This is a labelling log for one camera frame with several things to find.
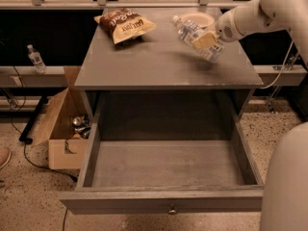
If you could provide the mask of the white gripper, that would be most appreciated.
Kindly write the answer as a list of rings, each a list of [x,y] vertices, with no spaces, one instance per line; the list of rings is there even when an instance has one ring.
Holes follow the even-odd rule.
[[[229,10],[216,21],[215,29],[219,38],[225,42],[236,41],[244,37],[237,27],[236,12],[236,9]],[[208,31],[196,38],[192,42],[192,47],[199,50],[214,46],[218,42],[218,35],[213,31]]]

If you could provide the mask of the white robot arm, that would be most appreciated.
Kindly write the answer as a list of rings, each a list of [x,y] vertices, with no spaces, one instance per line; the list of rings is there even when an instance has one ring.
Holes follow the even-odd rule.
[[[204,49],[253,33],[285,29],[308,61],[308,0],[251,0],[222,15],[192,43]],[[308,123],[287,132],[272,152],[262,199],[261,231],[308,231]]]

